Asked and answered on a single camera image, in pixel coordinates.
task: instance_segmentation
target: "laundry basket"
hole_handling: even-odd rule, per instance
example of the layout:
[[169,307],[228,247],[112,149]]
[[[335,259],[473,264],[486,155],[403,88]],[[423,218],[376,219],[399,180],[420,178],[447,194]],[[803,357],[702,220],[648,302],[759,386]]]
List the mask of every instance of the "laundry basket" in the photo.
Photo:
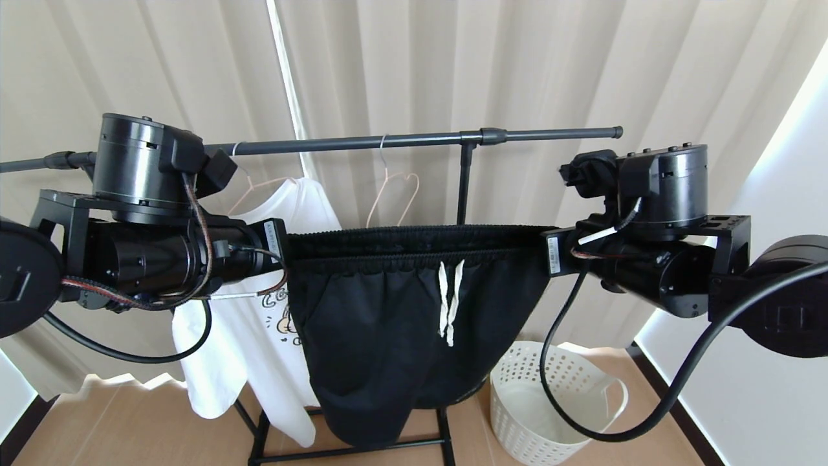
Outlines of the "laundry basket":
[[[542,343],[515,342],[491,373],[492,429],[523,464],[560,464],[589,442],[572,429],[546,398],[538,362]],[[555,399],[579,424],[604,431],[627,406],[627,386],[582,356],[559,347],[546,355],[546,379]],[[611,411],[607,389],[621,386],[621,405]]]

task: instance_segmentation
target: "white shirt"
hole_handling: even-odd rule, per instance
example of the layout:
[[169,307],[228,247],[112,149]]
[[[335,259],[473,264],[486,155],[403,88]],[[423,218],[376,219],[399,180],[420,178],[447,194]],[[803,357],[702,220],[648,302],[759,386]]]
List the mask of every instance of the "white shirt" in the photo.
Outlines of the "white shirt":
[[[237,216],[245,223],[281,218],[289,233],[340,230],[322,186],[301,178],[286,181],[252,211]],[[228,284],[216,294],[267,289],[282,278],[270,272]],[[313,444],[315,428],[305,406],[318,406],[309,382],[305,355],[290,317],[287,286],[260,298],[211,301],[213,328],[204,346],[181,361],[193,411],[213,419],[222,415],[249,382],[271,424],[302,447]],[[204,331],[201,302],[180,306],[172,319],[178,351]]]

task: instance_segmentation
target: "white wall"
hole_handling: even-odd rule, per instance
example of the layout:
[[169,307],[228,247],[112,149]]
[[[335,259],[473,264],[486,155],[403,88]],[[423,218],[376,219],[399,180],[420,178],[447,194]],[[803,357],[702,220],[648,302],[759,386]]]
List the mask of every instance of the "white wall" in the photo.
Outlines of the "white wall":
[[0,351],[0,442],[34,399],[34,389]]
[[[752,222],[752,260],[792,235],[828,235],[828,53],[824,48],[797,100],[730,212]],[[668,380],[706,327],[658,312],[637,341]],[[733,465],[826,464],[828,358],[780,356],[728,328],[711,345],[682,396],[708,438]]]

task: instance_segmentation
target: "basket handle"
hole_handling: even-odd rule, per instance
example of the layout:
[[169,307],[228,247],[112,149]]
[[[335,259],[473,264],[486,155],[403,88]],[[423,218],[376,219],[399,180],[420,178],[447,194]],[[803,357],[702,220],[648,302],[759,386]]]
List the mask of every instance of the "basket handle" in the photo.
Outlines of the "basket handle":
[[[621,415],[621,413],[623,413],[623,411],[627,408],[627,403],[629,403],[629,390],[627,389],[627,384],[623,383],[623,381],[621,379],[615,379],[614,381],[618,382],[618,384],[621,385],[621,391],[623,392],[623,399],[621,400],[621,405],[615,411],[615,414],[613,414],[613,419],[609,422],[610,425],[612,425],[612,423],[614,423],[615,420],[618,419],[618,417]],[[606,386],[606,388],[604,388],[604,394],[606,394],[607,389],[611,385],[612,384],[609,384],[609,385]]]

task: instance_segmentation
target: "garment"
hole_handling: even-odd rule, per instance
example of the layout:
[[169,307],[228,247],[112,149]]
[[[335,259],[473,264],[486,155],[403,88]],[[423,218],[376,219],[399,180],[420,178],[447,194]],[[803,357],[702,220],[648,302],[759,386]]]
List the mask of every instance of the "garment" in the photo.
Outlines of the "garment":
[[[322,186],[302,178],[286,181],[262,205],[236,218],[254,223],[281,218],[287,231],[339,230],[339,221]],[[228,284],[215,294],[267,289],[282,278],[276,271]],[[211,302],[213,328],[206,343],[181,361],[193,410],[213,419],[238,398],[245,382],[256,394],[271,424],[298,444],[313,444],[315,428],[305,406],[318,406],[308,381],[301,340],[291,320],[287,289],[261,298]],[[204,330],[198,302],[179,307],[172,334],[179,351],[191,347]]]
[[414,408],[451,405],[508,350],[549,282],[542,226],[289,235],[291,313],[331,430],[394,443]]

